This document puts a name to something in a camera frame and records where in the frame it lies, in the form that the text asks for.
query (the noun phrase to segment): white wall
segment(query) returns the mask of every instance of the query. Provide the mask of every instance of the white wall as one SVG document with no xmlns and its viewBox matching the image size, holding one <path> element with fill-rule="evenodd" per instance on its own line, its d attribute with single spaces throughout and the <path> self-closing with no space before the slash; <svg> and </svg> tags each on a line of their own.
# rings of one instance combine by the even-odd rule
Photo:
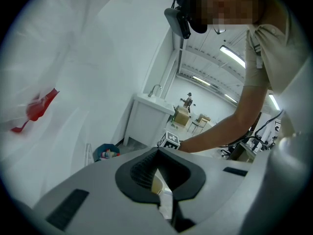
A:
<svg viewBox="0 0 313 235">
<path fill-rule="evenodd" d="M 178 68 L 178 61 L 175 61 L 171 70 L 170 70 L 170 73 L 168 75 L 168 78 L 165 82 L 164 88 L 163 88 L 162 93 L 161 93 L 161 98 L 163 98 L 163 99 L 166 98 L 168 91 L 170 90 L 170 88 L 173 84 L 173 81 L 174 81 L 174 78 L 175 78 L 175 75 L 177 72 L 177 68 Z"/>
<path fill-rule="evenodd" d="M 222 100 L 209 91 L 194 85 L 188 81 L 175 77 L 174 82 L 166 96 L 166 101 L 174 105 L 180 104 L 180 99 L 186 99 L 187 94 L 192 93 L 193 104 L 190 107 L 191 112 L 197 117 L 199 114 L 206 114 L 212 122 L 223 120 L 225 117 L 233 114 L 236 110 L 234 106 Z"/>
<path fill-rule="evenodd" d="M 169 28 L 164 9 L 171 3 L 111 0 L 68 58 L 57 89 L 60 96 L 89 110 L 93 148 L 124 137 L 132 96 L 140 92 Z"/>
<path fill-rule="evenodd" d="M 169 29 L 156 55 L 156 59 L 151 68 L 143 93 L 149 93 L 154 85 L 161 84 L 161 79 L 163 77 L 163 74 L 165 72 L 167 63 L 171 57 L 172 52 L 173 52 L 173 35 L 172 31 Z"/>
</svg>

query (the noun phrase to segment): chair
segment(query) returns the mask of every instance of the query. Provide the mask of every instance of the chair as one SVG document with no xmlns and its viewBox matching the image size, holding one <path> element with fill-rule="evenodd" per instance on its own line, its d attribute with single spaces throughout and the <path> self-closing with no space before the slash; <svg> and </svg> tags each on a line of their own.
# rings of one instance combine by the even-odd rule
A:
<svg viewBox="0 0 313 235">
<path fill-rule="evenodd" d="M 208 122 L 208 121 L 205 120 L 205 119 L 201 119 L 200 123 L 198 123 L 197 121 L 192 121 L 187 131 L 189 131 L 191 125 L 194 125 L 195 128 L 194 128 L 194 130 L 192 131 L 193 135 L 195 134 L 195 132 L 197 131 L 198 128 L 201 128 L 201 131 L 200 131 L 200 133 L 201 133 L 202 130 L 204 129 L 204 127 L 205 127 L 205 125 L 206 125 L 207 122 Z"/>
</svg>

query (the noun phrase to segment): ceiling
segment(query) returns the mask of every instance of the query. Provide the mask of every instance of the ceiling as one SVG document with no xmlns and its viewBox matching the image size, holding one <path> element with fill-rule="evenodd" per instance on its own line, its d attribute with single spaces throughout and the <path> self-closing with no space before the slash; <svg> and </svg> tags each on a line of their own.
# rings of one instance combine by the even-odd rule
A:
<svg viewBox="0 0 313 235">
<path fill-rule="evenodd" d="M 221 52 L 220 47 L 225 45 L 245 59 L 246 25 L 227 26 L 226 31 L 219 35 L 211 26 L 208 26 L 205 34 L 196 33 L 192 29 L 190 31 L 190 38 L 181 40 L 180 43 L 178 76 L 203 86 L 192 78 L 196 76 L 211 84 L 206 86 L 209 91 L 223 96 L 227 101 L 230 99 L 224 94 L 239 101 L 245 80 L 245 68 Z M 262 111 L 270 112 L 271 109 L 274 106 L 267 96 Z"/>
</svg>

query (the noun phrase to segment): cable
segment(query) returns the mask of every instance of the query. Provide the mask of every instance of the cable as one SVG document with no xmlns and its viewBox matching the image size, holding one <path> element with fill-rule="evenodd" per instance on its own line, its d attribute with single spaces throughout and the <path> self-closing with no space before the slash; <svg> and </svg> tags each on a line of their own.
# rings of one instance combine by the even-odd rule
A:
<svg viewBox="0 0 313 235">
<path fill-rule="evenodd" d="M 270 122 L 272 122 L 274 119 L 278 118 L 282 112 L 284 110 L 282 110 L 277 116 L 271 118 L 270 120 L 268 120 L 260 129 L 258 129 L 255 133 L 254 136 L 248 136 L 248 137 L 243 137 L 241 139 L 239 139 L 237 142 L 233 143 L 232 145 L 225 145 L 225 146 L 219 146 L 218 148 L 230 148 L 230 147 L 234 147 L 235 145 L 239 144 L 240 141 L 244 140 L 244 139 L 251 139 L 254 138 L 257 141 L 259 141 L 261 143 L 261 145 L 267 150 L 268 149 L 268 145 L 266 145 L 259 137 L 257 137 L 256 135 L 258 134 L 259 131 L 261 131 L 267 124 L 269 124 Z"/>
<path fill-rule="evenodd" d="M 176 2 L 176 0 L 173 1 L 171 8 L 174 8 L 175 2 Z"/>
<path fill-rule="evenodd" d="M 261 131 L 268 123 L 270 123 L 270 122 L 272 122 L 274 119 L 278 118 L 278 117 L 282 114 L 283 111 L 284 111 L 284 110 L 282 110 L 277 116 L 275 116 L 275 117 L 271 118 L 270 120 L 268 120 L 260 129 L 258 129 L 258 130 L 254 133 L 254 135 L 256 136 L 256 135 L 258 134 L 258 132 Z"/>
</svg>

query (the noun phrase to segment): black slot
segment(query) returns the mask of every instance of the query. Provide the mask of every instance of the black slot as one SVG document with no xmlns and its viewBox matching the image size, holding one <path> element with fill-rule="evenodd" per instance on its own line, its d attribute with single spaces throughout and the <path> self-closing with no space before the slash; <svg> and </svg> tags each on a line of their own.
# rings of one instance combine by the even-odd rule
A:
<svg viewBox="0 0 313 235">
<path fill-rule="evenodd" d="M 231 168 L 231 167 L 226 167 L 223 171 L 232 173 L 232 174 L 236 174 L 239 176 L 243 176 L 245 177 L 246 174 L 248 173 L 246 170 L 239 170 L 239 169 L 235 169 L 235 168 Z"/>
<path fill-rule="evenodd" d="M 63 202 L 46 218 L 46 221 L 64 231 L 78 209 L 81 207 L 89 192 L 75 189 Z"/>
</svg>

